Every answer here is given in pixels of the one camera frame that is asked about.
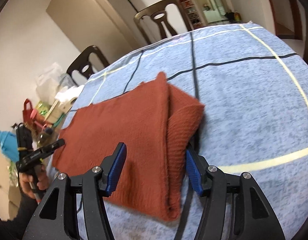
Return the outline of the rust red knit sweater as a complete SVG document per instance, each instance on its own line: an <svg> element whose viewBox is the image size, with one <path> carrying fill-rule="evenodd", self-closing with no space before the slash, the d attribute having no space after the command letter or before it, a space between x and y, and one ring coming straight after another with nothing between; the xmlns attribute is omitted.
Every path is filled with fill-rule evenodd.
<svg viewBox="0 0 308 240"><path fill-rule="evenodd" d="M204 105L167 82L164 73L110 100L78 109L60 137L52 164L78 176L100 164L119 142L127 158L109 201L164 221L181 213L185 149Z"/></svg>

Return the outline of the blue plastic item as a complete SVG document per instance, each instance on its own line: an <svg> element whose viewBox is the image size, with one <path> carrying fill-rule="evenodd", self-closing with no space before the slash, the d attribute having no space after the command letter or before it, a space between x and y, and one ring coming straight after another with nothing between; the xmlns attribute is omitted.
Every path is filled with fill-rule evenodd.
<svg viewBox="0 0 308 240"><path fill-rule="evenodd" d="M8 131L0 131L0 149L2 154L16 163L19 161L17 137Z"/></svg>

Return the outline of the red bag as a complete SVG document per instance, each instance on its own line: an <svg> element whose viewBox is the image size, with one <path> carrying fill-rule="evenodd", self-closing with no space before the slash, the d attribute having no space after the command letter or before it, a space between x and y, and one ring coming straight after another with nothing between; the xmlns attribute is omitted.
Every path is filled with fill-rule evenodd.
<svg viewBox="0 0 308 240"><path fill-rule="evenodd" d="M23 104L23 122L31 122L31 113L33 111L32 102L26 99Z"/></svg>

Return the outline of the green printed package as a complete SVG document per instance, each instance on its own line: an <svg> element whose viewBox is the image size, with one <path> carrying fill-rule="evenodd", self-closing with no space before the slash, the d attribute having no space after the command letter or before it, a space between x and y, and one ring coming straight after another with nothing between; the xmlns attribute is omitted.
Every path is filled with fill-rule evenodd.
<svg viewBox="0 0 308 240"><path fill-rule="evenodd" d="M47 113L49 112L51 106L48 103L39 101L36 106L35 109L38 111L38 113L40 115L46 116Z"/></svg>

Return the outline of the white tissue box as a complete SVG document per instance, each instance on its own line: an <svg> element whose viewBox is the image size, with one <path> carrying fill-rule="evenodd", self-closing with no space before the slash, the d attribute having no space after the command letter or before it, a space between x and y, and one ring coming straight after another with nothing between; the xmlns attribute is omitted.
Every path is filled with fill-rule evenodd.
<svg viewBox="0 0 308 240"><path fill-rule="evenodd" d="M55 100L59 102L58 108L63 112L63 113L68 113L72 106L74 105L75 101L81 94L82 90L84 88L84 85L81 86L72 86L68 87L65 86L63 87L56 95L55 95Z"/></svg>

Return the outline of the white plastic bag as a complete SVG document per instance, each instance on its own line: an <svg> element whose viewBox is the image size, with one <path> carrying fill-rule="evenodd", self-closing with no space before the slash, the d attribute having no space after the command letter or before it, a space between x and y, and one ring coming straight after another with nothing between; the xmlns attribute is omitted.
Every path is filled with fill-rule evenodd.
<svg viewBox="0 0 308 240"><path fill-rule="evenodd" d="M69 74L63 71L57 62L45 68L36 77L36 93L38 98L49 105L54 103L55 96L60 90L71 87L76 87L75 82Z"/></svg>

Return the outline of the blue checked table blanket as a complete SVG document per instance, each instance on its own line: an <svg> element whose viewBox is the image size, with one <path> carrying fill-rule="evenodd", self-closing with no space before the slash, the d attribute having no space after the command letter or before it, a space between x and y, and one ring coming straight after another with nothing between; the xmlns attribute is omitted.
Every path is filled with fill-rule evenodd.
<svg viewBox="0 0 308 240"><path fill-rule="evenodd" d="M65 124L165 72L205 105L200 150L223 172L250 172L287 239L308 218L308 65L253 24L205 27L137 49L92 76Z"/></svg>

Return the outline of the dark wooden chair left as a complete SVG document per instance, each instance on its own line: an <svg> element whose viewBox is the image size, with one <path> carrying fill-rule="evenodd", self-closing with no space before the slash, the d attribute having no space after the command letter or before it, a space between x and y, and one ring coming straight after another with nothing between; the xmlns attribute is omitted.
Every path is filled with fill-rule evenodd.
<svg viewBox="0 0 308 240"><path fill-rule="evenodd" d="M108 60L105 58L105 56L97 46L88 46L78 55L78 57L72 62L72 64L70 64L70 66L66 70L66 73L71 77L72 81L77 86L77 82L72 77L72 74L75 70L77 70L79 74L84 76L87 80L89 79L89 77L95 74L91 61L89 60L90 54L95 54L100 60L100 62L103 64L104 68L107 68L110 65Z"/></svg>

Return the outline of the dark wooden chair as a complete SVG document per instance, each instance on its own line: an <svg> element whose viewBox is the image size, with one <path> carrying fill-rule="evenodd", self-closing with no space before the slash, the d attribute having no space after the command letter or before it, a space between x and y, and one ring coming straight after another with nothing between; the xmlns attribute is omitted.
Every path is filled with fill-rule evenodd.
<svg viewBox="0 0 308 240"><path fill-rule="evenodd" d="M105 58L105 56L97 46L88 46L78 55L78 57L72 62L72 64L70 64L70 66L66 70L66 73L71 77L72 81L77 86L77 82L72 77L72 74L75 70L77 70L79 74L84 76L87 80L89 79L89 77L95 74L91 61L89 60L90 54L95 54L100 60L100 62L103 64L104 68L107 68L110 65L108 60Z"/></svg>
<svg viewBox="0 0 308 240"><path fill-rule="evenodd" d="M183 19L183 22L187 28L187 31L193 30L193 26L191 25L191 22L179 0L161 0L153 5L150 5L149 7L146 7L145 9L141 10L134 16L134 23L136 24L138 30L141 32L147 44L151 44L152 42L150 41L146 31L144 30L144 28L141 26L140 23L140 21L144 17L149 17L158 26L162 40L167 38L167 34L164 27L166 27L171 36L176 36L178 34L174 29L174 27L168 21L168 12L166 11L166 7L172 4L177 7Z"/></svg>

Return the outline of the dark wooden chair right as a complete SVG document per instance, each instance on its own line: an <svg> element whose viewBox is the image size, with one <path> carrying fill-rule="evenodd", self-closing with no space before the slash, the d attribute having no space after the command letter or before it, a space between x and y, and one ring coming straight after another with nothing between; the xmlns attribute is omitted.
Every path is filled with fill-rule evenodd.
<svg viewBox="0 0 308 240"><path fill-rule="evenodd" d="M158 26L162 40L167 38L167 34L164 27L166 27L171 36L176 36L178 34L174 29L174 27L168 21L168 12L166 11L166 7L172 4L177 7L183 19L183 22L187 28L187 31L193 30L193 26L191 25L191 22L179 0L161 0L153 5L150 5L149 7L146 7L145 9L141 10L134 16L134 23L136 24L138 30L141 32L147 44L151 44L152 42L150 41L146 31L144 30L144 28L141 26L140 23L140 21L144 17L149 17Z"/></svg>

